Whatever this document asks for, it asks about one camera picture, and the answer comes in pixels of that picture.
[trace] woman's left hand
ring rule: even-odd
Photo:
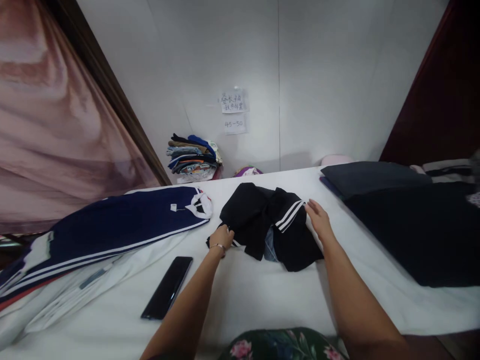
[[[233,230],[229,231],[227,225],[222,225],[210,236],[210,246],[220,244],[224,246],[226,250],[228,250],[232,246],[234,235],[235,232]]]

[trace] paper sign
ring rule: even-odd
[[[224,114],[244,113],[249,111],[247,92],[243,89],[222,91],[220,95],[221,112]]]
[[[248,112],[234,113],[222,116],[223,128],[226,135],[244,134],[249,132],[248,121],[250,115]]]

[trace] floral shirt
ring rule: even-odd
[[[342,355],[318,332],[305,327],[289,330],[253,330],[237,337],[219,360],[329,359]]]

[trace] pink curtain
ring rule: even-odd
[[[57,23],[0,0],[0,234],[159,182]]]

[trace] smartphone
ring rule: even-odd
[[[193,257],[177,256],[166,271],[148,305],[141,314],[142,319],[163,320],[180,292],[182,283],[192,265]]]

